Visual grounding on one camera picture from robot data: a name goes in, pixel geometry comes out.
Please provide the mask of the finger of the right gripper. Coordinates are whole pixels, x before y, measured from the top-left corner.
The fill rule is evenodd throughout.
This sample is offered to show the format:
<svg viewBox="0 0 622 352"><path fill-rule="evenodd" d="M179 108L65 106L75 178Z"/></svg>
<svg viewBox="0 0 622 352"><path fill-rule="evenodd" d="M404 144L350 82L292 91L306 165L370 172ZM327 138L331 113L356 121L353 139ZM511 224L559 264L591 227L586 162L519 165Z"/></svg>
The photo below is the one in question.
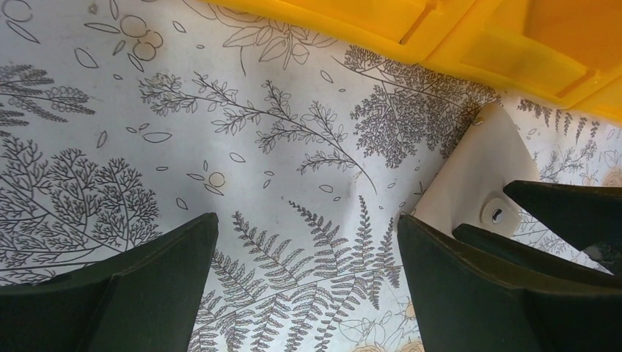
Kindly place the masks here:
<svg viewBox="0 0 622 352"><path fill-rule="evenodd" d="M606 274L564 260L470 224L460 224L456 227L453 230L453 237L509 263L556 279L615 289L621 288L621 279L612 274Z"/></svg>
<svg viewBox="0 0 622 352"><path fill-rule="evenodd" d="M504 193L569 245L621 274L621 188L515 180Z"/></svg>

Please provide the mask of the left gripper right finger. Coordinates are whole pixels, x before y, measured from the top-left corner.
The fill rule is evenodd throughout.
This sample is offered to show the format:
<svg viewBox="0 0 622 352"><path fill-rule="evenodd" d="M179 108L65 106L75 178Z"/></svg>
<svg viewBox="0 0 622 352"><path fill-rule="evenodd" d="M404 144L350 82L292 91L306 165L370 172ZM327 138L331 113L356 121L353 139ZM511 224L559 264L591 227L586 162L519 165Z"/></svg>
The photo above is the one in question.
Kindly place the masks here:
<svg viewBox="0 0 622 352"><path fill-rule="evenodd" d="M413 216L398 245L427 351L621 349L621 288L522 268Z"/></svg>

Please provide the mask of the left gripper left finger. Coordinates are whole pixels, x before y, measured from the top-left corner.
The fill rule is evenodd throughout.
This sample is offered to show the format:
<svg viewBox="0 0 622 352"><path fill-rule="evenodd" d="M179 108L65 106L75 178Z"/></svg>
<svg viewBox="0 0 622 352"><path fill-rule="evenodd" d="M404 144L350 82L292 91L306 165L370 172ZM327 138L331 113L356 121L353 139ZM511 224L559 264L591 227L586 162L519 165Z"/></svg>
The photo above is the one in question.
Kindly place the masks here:
<svg viewBox="0 0 622 352"><path fill-rule="evenodd" d="M1 289L3 351L186 351L219 236L205 213L121 254Z"/></svg>

